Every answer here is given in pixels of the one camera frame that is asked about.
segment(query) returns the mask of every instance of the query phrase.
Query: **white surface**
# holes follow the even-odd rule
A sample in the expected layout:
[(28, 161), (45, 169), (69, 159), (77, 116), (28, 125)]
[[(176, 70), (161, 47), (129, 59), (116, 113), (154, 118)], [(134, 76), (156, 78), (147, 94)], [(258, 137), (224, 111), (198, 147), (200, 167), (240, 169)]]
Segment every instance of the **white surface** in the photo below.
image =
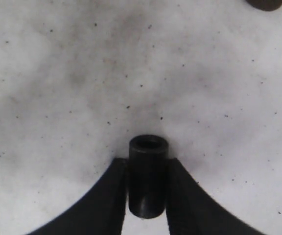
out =
[[(0, 235), (60, 214), (143, 133), (233, 214), (282, 234), (282, 8), (0, 0)], [(168, 234), (165, 215), (127, 211), (122, 234)]]

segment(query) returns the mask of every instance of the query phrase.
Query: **small black tube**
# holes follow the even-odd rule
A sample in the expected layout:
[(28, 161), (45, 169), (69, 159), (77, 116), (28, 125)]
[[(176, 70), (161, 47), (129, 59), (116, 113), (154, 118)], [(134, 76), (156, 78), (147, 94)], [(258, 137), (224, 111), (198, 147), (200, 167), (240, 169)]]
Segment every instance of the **small black tube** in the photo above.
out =
[(168, 142), (154, 135), (134, 137), (129, 143), (129, 210), (139, 218), (161, 215), (166, 202)]

